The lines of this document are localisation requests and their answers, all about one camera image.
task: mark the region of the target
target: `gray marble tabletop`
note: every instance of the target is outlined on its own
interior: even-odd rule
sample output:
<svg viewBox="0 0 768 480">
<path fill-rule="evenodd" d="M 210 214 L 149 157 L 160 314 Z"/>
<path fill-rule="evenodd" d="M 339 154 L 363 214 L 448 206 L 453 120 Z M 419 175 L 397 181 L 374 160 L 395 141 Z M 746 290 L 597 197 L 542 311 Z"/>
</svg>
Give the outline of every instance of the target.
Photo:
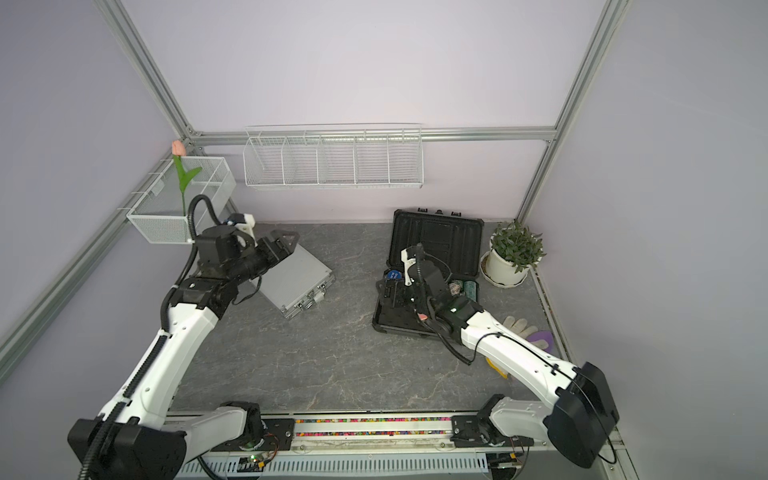
<svg viewBox="0 0 768 480">
<path fill-rule="evenodd" d="M 494 226 L 485 226 L 483 251 Z M 535 399 L 482 356 L 467 366 L 440 342 L 371 327 L 391 224 L 258 225 L 257 233 L 276 227 L 299 232 L 336 282 L 324 301 L 292 319 L 260 294 L 231 306 L 192 360 L 171 410 L 208 410 L 228 400 L 258 402 L 271 413 L 476 410 L 495 393 Z M 530 277 L 513 289 L 482 277 L 478 285 L 480 304 L 499 321 L 513 315 L 549 329 Z"/>
</svg>

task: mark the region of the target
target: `wire shelf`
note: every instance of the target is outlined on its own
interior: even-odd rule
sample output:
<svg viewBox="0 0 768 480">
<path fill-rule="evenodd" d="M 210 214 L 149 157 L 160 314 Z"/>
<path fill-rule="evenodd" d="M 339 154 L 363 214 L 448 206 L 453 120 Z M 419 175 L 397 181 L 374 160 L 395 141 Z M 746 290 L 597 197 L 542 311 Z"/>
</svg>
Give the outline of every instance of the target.
<svg viewBox="0 0 768 480">
<path fill-rule="evenodd" d="M 245 181 L 257 190 L 424 184 L 417 124 L 276 125 L 246 132 Z"/>
<path fill-rule="evenodd" d="M 222 157 L 182 157 L 186 170 L 202 167 L 203 170 L 187 185 L 184 194 L 189 203 L 195 195 L 206 194 L 214 206 L 216 215 L 224 209 L 235 188 L 235 179 L 227 161 Z M 149 243 L 191 242 L 187 218 L 184 216 L 179 191 L 179 177 L 173 161 L 157 175 L 157 179 L 143 192 L 126 217 L 144 235 Z M 202 202 L 195 211 L 195 227 L 198 232 L 212 227 Z"/>
</svg>

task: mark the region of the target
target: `slotted metal panel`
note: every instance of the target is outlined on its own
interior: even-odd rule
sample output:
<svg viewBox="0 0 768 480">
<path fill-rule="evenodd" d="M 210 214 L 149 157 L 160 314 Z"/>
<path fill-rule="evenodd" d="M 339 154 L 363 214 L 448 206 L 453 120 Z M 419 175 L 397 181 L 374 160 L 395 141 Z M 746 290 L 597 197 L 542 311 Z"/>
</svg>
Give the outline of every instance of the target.
<svg viewBox="0 0 768 480">
<path fill-rule="evenodd" d="M 224 478 L 252 477 L 238 472 L 241 455 L 206 458 L 208 465 Z M 429 454 L 278 455 L 266 466 L 263 477 L 383 477 L 414 473 L 486 473 L 485 454 L 474 452 Z M 197 461 L 187 463 L 177 478 L 206 478 Z"/>
</svg>

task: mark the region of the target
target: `wire basket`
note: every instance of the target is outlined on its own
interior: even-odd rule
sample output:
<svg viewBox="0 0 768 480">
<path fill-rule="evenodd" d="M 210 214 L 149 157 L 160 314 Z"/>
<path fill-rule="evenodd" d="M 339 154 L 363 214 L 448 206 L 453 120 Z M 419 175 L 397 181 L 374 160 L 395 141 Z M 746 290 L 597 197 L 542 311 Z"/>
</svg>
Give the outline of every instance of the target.
<svg viewBox="0 0 768 480">
<path fill-rule="evenodd" d="M 222 157 L 182 157 L 181 163 L 185 170 L 195 167 L 203 169 L 187 185 L 184 193 L 186 202 L 189 203 L 195 195 L 206 194 L 216 215 L 220 214 L 235 188 L 235 179 L 227 162 Z M 157 179 L 128 210 L 126 217 L 149 243 L 192 241 L 182 210 L 179 177 L 173 161 L 168 161 L 168 165 L 157 174 Z M 197 231 L 201 232 L 213 224 L 203 204 L 198 204 L 195 211 Z"/>
<path fill-rule="evenodd" d="M 257 190 L 424 184 L 417 124 L 277 125 L 246 132 L 245 181 Z"/>
</svg>

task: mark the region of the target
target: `green leaf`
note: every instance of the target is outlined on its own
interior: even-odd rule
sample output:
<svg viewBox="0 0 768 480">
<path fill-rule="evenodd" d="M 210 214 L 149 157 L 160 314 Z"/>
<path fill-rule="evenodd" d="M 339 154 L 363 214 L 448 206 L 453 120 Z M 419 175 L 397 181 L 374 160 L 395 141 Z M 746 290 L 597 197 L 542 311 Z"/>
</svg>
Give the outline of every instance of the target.
<svg viewBox="0 0 768 480">
<path fill-rule="evenodd" d="M 492 246 L 504 260 L 514 263 L 518 272 L 545 255 L 541 234 L 534 235 L 517 220 L 507 224 L 500 223 L 496 227 Z"/>
<path fill-rule="evenodd" d="M 176 174 L 179 176 L 179 180 L 181 180 L 186 171 L 184 170 L 184 165 L 181 164 L 181 157 L 178 155 L 174 155 L 174 165 L 176 165 Z"/>
<path fill-rule="evenodd" d="M 202 167 L 195 167 L 192 170 L 185 172 L 184 175 L 179 176 L 179 190 L 181 190 L 181 193 L 184 193 L 187 189 L 187 185 L 189 185 L 192 179 L 195 178 L 195 175 L 199 174 L 202 170 Z"/>
</svg>

